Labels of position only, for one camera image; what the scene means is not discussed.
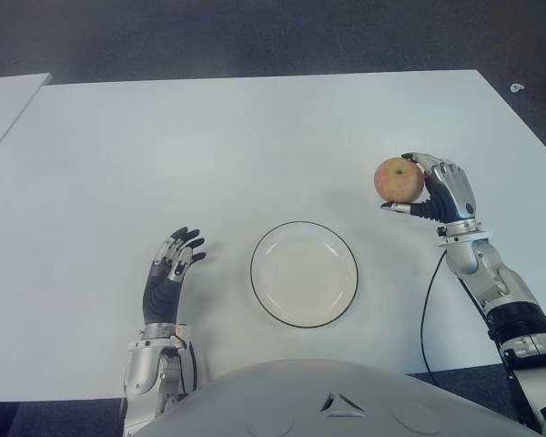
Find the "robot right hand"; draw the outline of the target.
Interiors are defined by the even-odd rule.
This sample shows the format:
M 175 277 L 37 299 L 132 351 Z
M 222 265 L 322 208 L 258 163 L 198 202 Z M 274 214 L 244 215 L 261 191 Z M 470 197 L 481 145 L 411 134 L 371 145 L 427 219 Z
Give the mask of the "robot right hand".
M 425 153 L 405 153 L 401 157 L 422 169 L 430 196 L 420 203 L 385 202 L 380 206 L 382 209 L 443 224 L 475 219 L 476 199 L 461 167 Z

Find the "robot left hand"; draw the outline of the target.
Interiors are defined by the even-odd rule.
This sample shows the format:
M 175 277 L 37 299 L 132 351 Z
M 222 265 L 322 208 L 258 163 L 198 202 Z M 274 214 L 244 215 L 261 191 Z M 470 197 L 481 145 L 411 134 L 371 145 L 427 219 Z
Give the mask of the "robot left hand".
M 144 323 L 175 323 L 184 278 L 188 269 L 206 257 L 197 252 L 205 239 L 198 229 L 183 227 L 160 245 L 151 262 L 142 300 Z

